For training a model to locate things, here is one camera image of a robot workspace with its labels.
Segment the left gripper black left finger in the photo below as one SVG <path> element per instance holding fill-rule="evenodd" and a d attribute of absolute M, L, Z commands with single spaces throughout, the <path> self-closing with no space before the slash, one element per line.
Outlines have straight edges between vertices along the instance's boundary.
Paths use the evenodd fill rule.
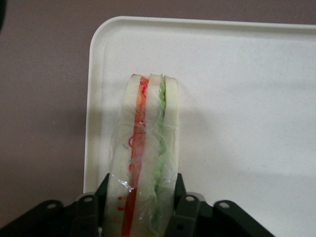
<path fill-rule="evenodd" d="M 46 200 L 0 229 L 2 237 L 99 237 L 110 175 L 96 192 L 79 196 L 64 206 Z"/>

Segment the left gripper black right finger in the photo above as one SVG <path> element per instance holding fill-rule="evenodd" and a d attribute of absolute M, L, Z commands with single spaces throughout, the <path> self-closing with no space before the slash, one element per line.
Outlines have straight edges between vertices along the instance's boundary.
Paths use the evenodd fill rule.
<path fill-rule="evenodd" d="M 174 213 L 166 237 L 271 237 L 272 233 L 230 200 L 209 205 L 186 191 L 182 174 L 177 174 Z"/>

